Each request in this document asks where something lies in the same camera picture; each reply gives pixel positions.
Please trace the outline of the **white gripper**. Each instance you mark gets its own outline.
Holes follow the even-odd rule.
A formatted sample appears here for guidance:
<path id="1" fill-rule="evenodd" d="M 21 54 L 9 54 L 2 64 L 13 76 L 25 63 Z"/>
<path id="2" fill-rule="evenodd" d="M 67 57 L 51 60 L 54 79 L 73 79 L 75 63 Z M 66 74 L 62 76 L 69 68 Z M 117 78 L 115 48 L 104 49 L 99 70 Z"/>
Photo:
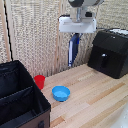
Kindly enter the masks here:
<path id="1" fill-rule="evenodd" d="M 59 31 L 64 33 L 94 33 L 96 31 L 96 19 L 86 18 L 81 22 L 73 22 L 70 17 L 59 18 Z"/>

